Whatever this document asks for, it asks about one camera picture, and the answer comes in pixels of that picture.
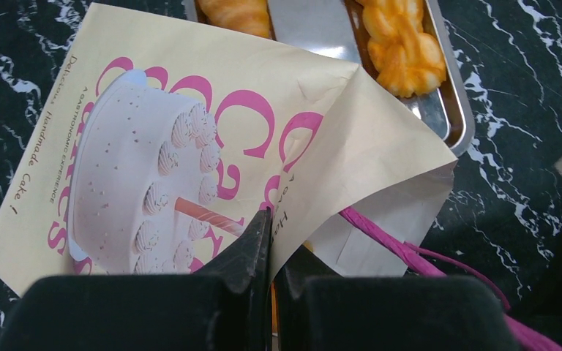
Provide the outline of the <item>orange fake croissant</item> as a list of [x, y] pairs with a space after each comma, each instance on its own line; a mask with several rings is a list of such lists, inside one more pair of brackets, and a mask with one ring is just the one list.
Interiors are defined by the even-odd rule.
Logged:
[[271, 21], [266, 0], [198, 0], [213, 26], [271, 39]]

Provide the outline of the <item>pink paper bag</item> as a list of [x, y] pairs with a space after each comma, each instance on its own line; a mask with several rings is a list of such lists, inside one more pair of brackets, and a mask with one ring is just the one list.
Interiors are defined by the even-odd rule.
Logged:
[[264, 209], [269, 285], [300, 248], [449, 277], [416, 245], [456, 161], [359, 64], [92, 4], [1, 205], [0, 280], [195, 273]]

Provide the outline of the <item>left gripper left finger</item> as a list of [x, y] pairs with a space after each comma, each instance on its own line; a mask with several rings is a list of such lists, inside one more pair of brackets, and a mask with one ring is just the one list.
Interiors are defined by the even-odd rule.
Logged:
[[191, 274], [49, 276], [0, 332], [0, 350], [270, 350], [271, 211]]

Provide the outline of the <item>long fake twisted bread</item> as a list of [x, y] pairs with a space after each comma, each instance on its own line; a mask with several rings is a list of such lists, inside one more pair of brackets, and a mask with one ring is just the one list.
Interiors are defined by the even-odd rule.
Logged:
[[376, 81], [396, 97], [436, 90], [446, 79], [446, 61], [437, 39], [424, 31], [424, 2], [368, 0], [362, 20], [370, 38], [369, 57]]

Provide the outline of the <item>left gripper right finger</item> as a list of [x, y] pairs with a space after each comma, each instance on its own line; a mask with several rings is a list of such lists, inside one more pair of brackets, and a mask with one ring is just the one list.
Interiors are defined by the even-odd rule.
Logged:
[[517, 350], [499, 302], [464, 276], [344, 278], [298, 249], [274, 280], [282, 350]]

